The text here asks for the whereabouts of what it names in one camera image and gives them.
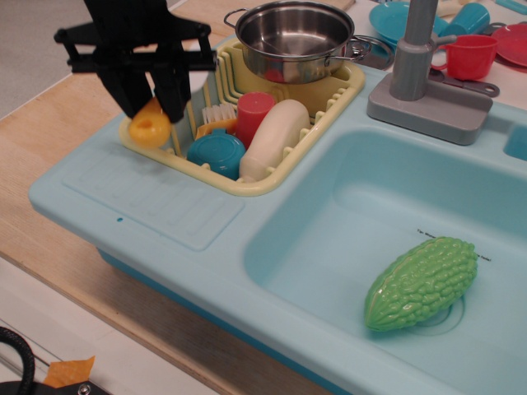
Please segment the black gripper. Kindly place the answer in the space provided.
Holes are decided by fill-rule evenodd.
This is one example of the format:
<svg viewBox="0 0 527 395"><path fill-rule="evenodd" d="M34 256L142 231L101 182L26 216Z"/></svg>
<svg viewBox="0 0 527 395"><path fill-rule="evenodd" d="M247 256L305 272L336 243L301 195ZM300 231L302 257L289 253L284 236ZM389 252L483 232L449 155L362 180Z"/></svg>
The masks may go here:
<svg viewBox="0 0 527 395"><path fill-rule="evenodd" d="M172 123L178 123L191 98L189 72L217 68L217 52L208 40L211 27L173 15L165 1L86 1L85 5L90 22L54 34L55 42L68 53L72 71L105 67L147 71L161 108ZM177 63L183 67L159 67ZM144 73L99 70L97 75L131 119L152 98Z"/></svg>

